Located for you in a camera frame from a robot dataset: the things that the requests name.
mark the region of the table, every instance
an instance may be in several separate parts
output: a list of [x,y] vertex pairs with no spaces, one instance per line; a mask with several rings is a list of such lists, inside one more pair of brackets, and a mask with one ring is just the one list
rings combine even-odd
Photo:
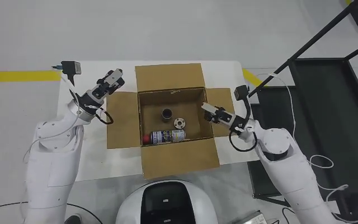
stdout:
[[[234,89],[245,85],[241,64],[235,61],[79,61],[82,74],[76,75],[75,90],[82,95],[86,90],[92,89],[96,81],[102,78],[109,70],[121,68],[125,84],[117,91],[137,92],[135,66],[146,66],[152,64],[187,64],[201,63],[207,88],[230,88],[232,92],[235,113],[245,116],[246,110],[243,102],[237,102],[234,97]],[[72,97],[64,82],[60,84],[58,112],[64,114],[67,103]],[[90,125],[85,126],[81,160],[76,181],[94,180],[102,178],[113,178],[142,174],[142,161],[140,158],[140,147],[121,148],[108,150],[107,128],[104,124],[94,119]],[[239,148],[250,148],[250,143],[233,138],[233,142]],[[215,138],[221,165],[236,162],[247,162],[258,160],[255,151],[237,152],[230,145],[228,137]]]

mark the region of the open cardboard box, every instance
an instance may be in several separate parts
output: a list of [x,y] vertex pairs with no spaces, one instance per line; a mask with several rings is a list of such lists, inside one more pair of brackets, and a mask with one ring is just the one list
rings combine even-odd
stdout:
[[[115,92],[107,98],[107,111],[114,119],[107,126],[107,148],[141,147],[147,179],[219,167],[214,137],[228,136],[229,131],[211,126],[201,104],[220,105],[234,113],[230,89],[205,88],[200,64],[138,66],[135,71],[138,93]],[[168,123],[161,120],[164,108],[173,111]],[[176,118],[186,121],[184,141],[143,145],[145,134],[175,130]]]

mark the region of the floor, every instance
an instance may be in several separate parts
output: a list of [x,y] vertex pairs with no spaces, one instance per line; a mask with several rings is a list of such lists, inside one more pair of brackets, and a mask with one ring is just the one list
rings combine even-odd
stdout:
[[[4,1],[0,8],[0,70],[37,70],[61,60],[238,60],[255,74],[272,72],[344,7],[341,0],[110,0]],[[305,57],[341,57],[358,46],[358,26],[347,18]],[[358,67],[358,59],[352,60]],[[282,78],[293,84],[289,71]],[[56,114],[58,82],[0,83],[0,204],[23,194],[27,150],[35,124]],[[268,223],[281,207],[252,198],[247,164],[173,178],[203,188],[219,223],[260,209]],[[114,223],[121,202],[147,183],[140,175],[75,183],[69,203]],[[75,208],[85,223],[97,223]],[[18,206],[0,208],[7,223],[20,223]],[[288,214],[290,223],[298,223]]]

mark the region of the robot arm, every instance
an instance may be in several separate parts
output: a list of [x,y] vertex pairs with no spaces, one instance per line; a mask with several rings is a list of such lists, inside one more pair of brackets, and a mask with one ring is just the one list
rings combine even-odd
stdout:
[[37,125],[26,173],[26,223],[64,223],[68,195],[78,172],[83,125],[89,124],[104,99],[124,84],[122,75],[120,69],[109,71],[93,89],[76,95],[78,100],[68,104],[64,118]]
[[[238,94],[235,93],[237,100],[247,101],[245,94],[243,95],[243,99],[238,99]],[[249,112],[248,102],[245,106]],[[249,116],[242,118],[207,103],[203,103],[202,108],[205,110],[206,120],[228,127],[230,139],[232,133],[236,133],[245,142],[254,143],[253,147],[272,183],[290,203],[300,223],[338,223],[321,197],[310,164],[286,129],[264,130],[258,121]],[[250,150],[234,148],[243,152]]]

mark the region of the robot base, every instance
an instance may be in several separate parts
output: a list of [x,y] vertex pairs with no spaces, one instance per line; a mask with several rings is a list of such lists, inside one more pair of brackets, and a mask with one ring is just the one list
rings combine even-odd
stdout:
[[147,184],[129,195],[119,208],[116,224],[218,224],[209,196],[182,180]]

